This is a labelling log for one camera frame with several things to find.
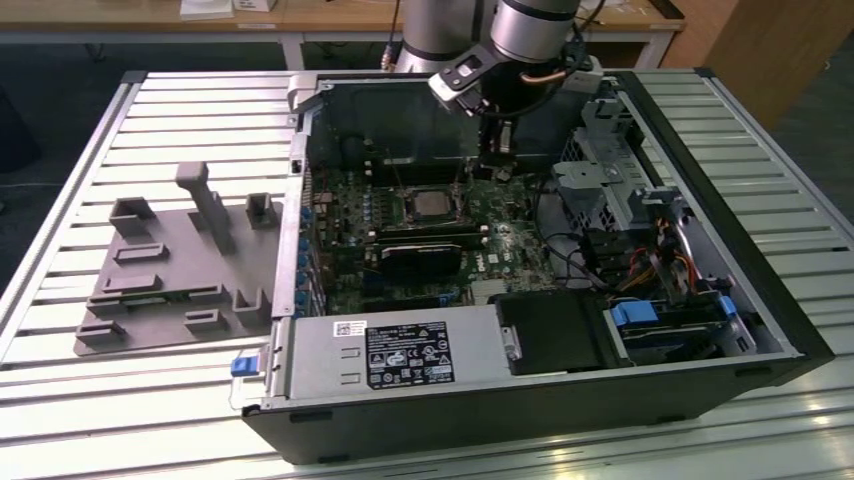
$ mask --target wooden table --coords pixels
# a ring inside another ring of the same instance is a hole
[[[179,0],[0,0],[0,43],[277,42],[287,68],[303,70],[303,43],[385,42],[394,4],[394,0],[279,0],[270,13],[237,11],[234,18],[182,22]],[[604,51],[628,44],[636,52],[629,54],[634,60],[629,65],[626,59],[606,65],[657,67],[684,21],[665,18],[650,0],[628,0],[622,7],[606,8],[600,20],[589,41],[608,44]],[[395,30],[402,27],[403,15]]]

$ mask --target warning label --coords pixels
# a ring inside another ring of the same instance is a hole
[[[369,328],[365,341],[374,390],[454,381],[445,322]]]

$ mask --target motherboard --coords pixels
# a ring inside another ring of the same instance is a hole
[[[461,172],[450,183],[417,184],[391,170],[389,182],[362,171],[314,175],[330,314],[486,304],[501,293],[557,288],[534,226],[533,176]]]

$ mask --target floor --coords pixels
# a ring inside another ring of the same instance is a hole
[[[0,88],[15,103],[43,150],[40,160],[0,174],[0,289],[6,288],[62,184],[129,70],[277,70],[271,44],[109,45],[94,61],[83,46],[0,46]],[[382,46],[310,45],[310,69],[377,68]],[[854,37],[849,38],[774,137],[854,220]]]

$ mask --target red wire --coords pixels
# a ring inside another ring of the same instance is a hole
[[[629,275],[632,275],[632,273],[636,271],[636,260],[638,259],[638,255],[641,254],[641,252],[646,252],[646,247],[641,247],[638,250],[636,250],[636,253],[629,259]]]

